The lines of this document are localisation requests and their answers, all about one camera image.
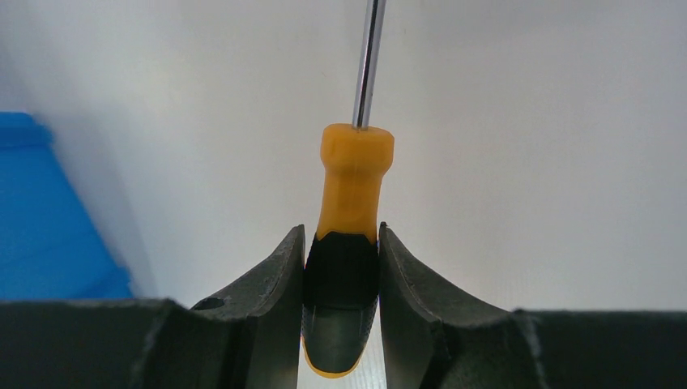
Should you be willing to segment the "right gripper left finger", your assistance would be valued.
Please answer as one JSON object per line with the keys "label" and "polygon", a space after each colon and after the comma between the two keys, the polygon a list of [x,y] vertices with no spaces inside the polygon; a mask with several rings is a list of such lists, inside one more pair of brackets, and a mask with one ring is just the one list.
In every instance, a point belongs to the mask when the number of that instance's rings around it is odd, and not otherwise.
{"label": "right gripper left finger", "polygon": [[4,388],[294,388],[305,230],[191,308],[171,299],[5,301]]}

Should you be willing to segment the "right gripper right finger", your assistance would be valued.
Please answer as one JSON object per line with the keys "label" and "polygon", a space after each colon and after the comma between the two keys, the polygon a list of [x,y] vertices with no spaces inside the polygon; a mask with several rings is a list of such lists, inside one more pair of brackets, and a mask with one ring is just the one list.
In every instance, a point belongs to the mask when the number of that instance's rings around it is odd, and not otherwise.
{"label": "right gripper right finger", "polygon": [[503,310],[379,230],[389,388],[683,388],[686,314]]}

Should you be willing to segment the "orange black screwdriver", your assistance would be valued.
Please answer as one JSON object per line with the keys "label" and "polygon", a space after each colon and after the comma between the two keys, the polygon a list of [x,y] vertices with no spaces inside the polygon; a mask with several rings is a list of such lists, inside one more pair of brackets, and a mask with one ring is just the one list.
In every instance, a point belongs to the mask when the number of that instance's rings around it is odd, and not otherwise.
{"label": "orange black screwdriver", "polygon": [[324,378],[357,367],[377,309],[378,204],[395,138],[371,126],[386,2],[369,1],[352,120],[322,133],[322,206],[305,263],[301,336],[305,359]]}

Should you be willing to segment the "blue plastic bin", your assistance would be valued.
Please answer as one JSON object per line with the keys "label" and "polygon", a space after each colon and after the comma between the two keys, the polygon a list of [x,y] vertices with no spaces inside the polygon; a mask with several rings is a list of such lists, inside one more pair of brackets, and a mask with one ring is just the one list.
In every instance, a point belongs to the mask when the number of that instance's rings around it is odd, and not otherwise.
{"label": "blue plastic bin", "polygon": [[1,114],[1,298],[132,297],[51,141],[30,115]]}

